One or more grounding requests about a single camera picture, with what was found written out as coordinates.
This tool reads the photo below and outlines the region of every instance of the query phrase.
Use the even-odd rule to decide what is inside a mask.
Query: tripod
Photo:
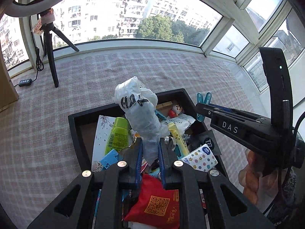
[[[51,70],[52,78],[54,81],[54,85],[57,88],[59,85],[59,81],[58,81],[56,67],[55,67],[53,46],[52,46],[52,34],[50,33],[50,31],[53,31],[59,38],[61,38],[64,42],[66,42],[76,52],[79,52],[79,49],[62,33],[62,31],[60,31],[57,27],[54,26],[53,22],[48,23],[48,24],[43,24],[41,26],[40,30],[43,30],[43,33],[44,33],[50,70]]]

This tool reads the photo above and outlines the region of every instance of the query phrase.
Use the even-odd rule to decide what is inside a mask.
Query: green bottle
[[[126,147],[128,147],[128,120],[117,117],[106,144],[105,155],[112,149],[120,152]]]

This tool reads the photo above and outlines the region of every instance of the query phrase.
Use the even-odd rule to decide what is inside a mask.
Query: black gripper frame
[[[101,189],[95,229],[122,228],[122,190],[139,188],[139,159],[142,143],[126,151],[124,167],[111,165],[107,170],[79,174],[48,205],[28,229],[87,229],[92,228],[97,194]],[[174,152],[167,151],[164,139],[159,145],[161,179],[165,189],[178,189],[180,201],[180,228],[206,229],[205,213],[199,189],[203,190],[210,228],[271,229],[273,224],[221,173],[194,170],[184,163],[177,167]]]

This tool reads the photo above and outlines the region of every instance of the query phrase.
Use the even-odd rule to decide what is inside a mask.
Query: black storage box
[[[158,104],[168,101],[177,101],[179,105],[183,107],[184,113],[186,115],[197,118],[195,105],[185,89],[165,91],[157,93],[156,95],[158,97]],[[93,144],[99,116],[104,115],[110,117],[119,117],[124,114],[125,113],[120,108],[120,106],[116,103],[113,103],[68,116],[75,153],[82,171],[91,170]],[[194,134],[200,134],[202,132],[208,131],[206,125],[203,122],[199,122],[197,120],[191,125],[190,128]],[[221,157],[215,157],[218,161],[216,168],[225,177],[228,177]]]

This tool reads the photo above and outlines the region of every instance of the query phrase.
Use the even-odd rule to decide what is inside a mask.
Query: black tripod leg
[[[50,70],[51,70],[51,74],[53,77],[55,88],[57,88],[59,85],[59,82],[58,82],[54,55],[53,55],[52,35],[50,34],[50,32],[44,32],[44,35],[45,35],[45,44],[46,44],[46,48],[47,48]]]
[[[79,52],[79,49],[78,49],[71,41],[69,41],[69,39],[68,39],[68,38],[63,34],[63,32],[60,31],[57,27],[54,27],[54,28],[52,29],[52,31],[53,31],[54,33],[56,33],[57,36],[58,36],[59,38],[61,38],[64,42],[66,42],[70,47],[72,47],[72,49],[73,49],[74,51]]]

